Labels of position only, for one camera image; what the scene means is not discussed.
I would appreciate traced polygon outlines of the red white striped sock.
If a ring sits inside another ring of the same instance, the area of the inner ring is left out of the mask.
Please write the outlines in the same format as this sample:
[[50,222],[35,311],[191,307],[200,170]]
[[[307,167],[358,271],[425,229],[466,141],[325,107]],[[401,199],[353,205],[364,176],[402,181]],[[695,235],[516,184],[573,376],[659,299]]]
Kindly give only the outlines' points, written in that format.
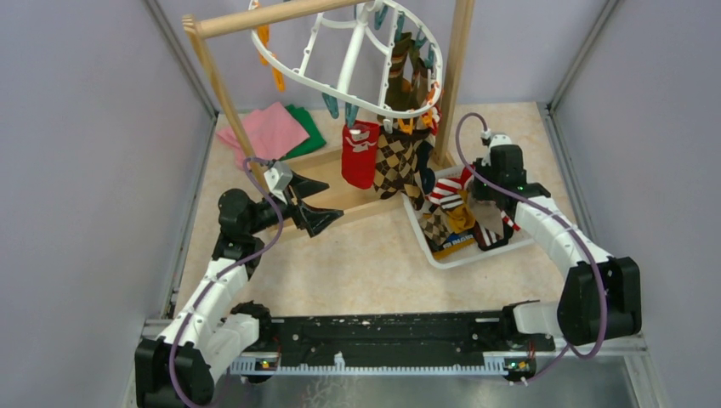
[[468,205],[468,187],[473,179],[472,173],[466,167],[459,176],[437,178],[434,188],[426,198],[441,210],[451,210],[463,204],[470,209]]

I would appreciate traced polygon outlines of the white clothes clip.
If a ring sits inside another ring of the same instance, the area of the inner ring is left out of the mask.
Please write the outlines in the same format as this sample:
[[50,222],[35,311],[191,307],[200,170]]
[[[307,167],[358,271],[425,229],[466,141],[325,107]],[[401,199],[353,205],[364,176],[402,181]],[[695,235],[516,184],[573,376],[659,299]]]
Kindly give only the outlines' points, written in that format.
[[393,122],[390,118],[383,119],[383,130],[386,134],[391,134],[394,131]]

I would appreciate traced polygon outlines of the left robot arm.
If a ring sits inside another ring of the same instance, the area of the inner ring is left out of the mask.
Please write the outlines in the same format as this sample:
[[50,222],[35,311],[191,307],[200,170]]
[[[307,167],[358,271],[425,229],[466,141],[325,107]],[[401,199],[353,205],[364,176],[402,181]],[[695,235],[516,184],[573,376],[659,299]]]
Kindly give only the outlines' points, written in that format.
[[134,353],[139,407],[211,407],[219,379],[249,348],[262,351],[273,337],[270,313],[250,303],[227,310],[269,250],[257,234],[282,229],[290,219],[311,237],[343,216],[312,207],[305,198],[329,189],[277,162],[264,172],[270,192],[254,201],[241,189],[218,201],[219,237],[197,288],[176,318],[156,337],[144,338]]

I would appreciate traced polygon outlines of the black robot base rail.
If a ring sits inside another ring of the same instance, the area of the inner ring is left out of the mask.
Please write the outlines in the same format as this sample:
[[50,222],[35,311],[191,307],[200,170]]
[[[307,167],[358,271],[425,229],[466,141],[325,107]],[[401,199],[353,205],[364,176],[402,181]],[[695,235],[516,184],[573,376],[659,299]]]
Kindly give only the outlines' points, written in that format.
[[272,376],[500,376],[536,374],[536,355],[554,339],[519,334],[508,312],[347,314],[272,317],[260,303],[230,315],[259,320],[259,339],[230,371],[263,382]]

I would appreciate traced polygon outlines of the brown argyle sock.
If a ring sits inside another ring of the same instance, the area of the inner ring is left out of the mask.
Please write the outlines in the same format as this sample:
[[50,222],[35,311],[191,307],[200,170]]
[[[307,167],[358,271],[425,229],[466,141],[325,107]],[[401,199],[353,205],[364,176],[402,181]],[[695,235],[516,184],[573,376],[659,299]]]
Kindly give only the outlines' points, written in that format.
[[381,130],[372,181],[372,187],[381,200],[391,198],[400,190],[402,181],[400,165],[403,163],[403,150],[403,144],[394,133]]
[[416,180],[418,171],[417,150],[427,140],[429,134],[428,129],[416,130],[410,134],[401,133],[399,139],[401,151],[399,153],[398,177],[396,178],[397,187],[399,192],[409,198],[415,210],[420,210],[424,202],[422,189]]

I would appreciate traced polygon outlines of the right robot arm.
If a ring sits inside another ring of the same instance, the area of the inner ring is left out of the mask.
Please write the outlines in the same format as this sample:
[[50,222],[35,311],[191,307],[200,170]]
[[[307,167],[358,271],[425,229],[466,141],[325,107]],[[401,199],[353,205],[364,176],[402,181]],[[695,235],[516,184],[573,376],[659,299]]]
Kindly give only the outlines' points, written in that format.
[[525,232],[565,279],[556,302],[528,301],[505,308],[511,319],[498,327],[505,348],[521,350],[533,334],[582,346],[641,331],[639,265],[594,244],[559,210],[545,187],[529,182],[518,145],[492,147],[472,167],[472,197],[492,201],[507,214],[505,232]]

